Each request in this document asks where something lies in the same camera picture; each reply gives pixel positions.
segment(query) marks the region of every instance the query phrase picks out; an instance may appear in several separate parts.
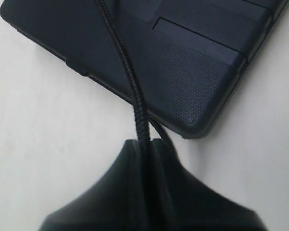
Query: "tablet case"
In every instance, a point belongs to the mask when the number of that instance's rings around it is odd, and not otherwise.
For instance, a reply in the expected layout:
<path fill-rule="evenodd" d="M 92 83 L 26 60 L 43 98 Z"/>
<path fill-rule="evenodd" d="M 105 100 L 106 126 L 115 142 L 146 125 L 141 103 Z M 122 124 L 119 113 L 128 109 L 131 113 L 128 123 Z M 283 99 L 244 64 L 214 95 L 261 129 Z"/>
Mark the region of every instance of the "tablet case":
<path fill-rule="evenodd" d="M 205 136 L 288 0 L 107 0 L 151 116 Z M 83 76 L 130 101 L 93 0 L 5 0 L 0 14 Z"/>

